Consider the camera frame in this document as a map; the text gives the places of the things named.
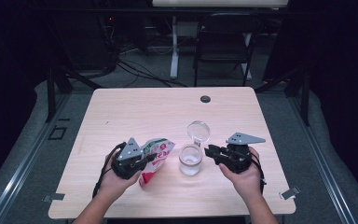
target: wooden tabletop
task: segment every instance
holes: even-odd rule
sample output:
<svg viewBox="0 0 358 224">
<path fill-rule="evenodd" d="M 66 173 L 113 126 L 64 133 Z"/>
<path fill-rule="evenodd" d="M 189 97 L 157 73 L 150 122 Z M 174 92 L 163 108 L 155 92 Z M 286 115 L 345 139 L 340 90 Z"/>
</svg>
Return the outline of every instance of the wooden tabletop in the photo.
<svg viewBox="0 0 358 224">
<path fill-rule="evenodd" d="M 153 0 L 154 7 L 286 7 L 288 0 Z"/>
<path fill-rule="evenodd" d="M 207 95 L 210 103 L 200 97 Z M 267 185 L 266 198 L 274 214 L 292 214 L 293 199 L 281 199 L 289 189 L 277 152 L 269 135 L 255 92 L 235 88 L 148 88 L 100 89 L 93 93 L 71 155 L 53 201 L 51 218 L 75 218 L 91 200 L 105 155 L 114 146 L 134 137 L 141 146 L 153 138 L 167 138 L 176 146 L 149 184 L 129 187 L 107 211 L 105 217 L 214 217 L 248 215 L 245 203 L 213 159 L 204 157 L 195 176 L 179 171 L 178 151 L 192 143 L 186 132 L 194 120 L 211 129 L 207 144 L 225 147 L 235 132 L 266 139 L 251 145 L 261 158 Z"/>
</svg>

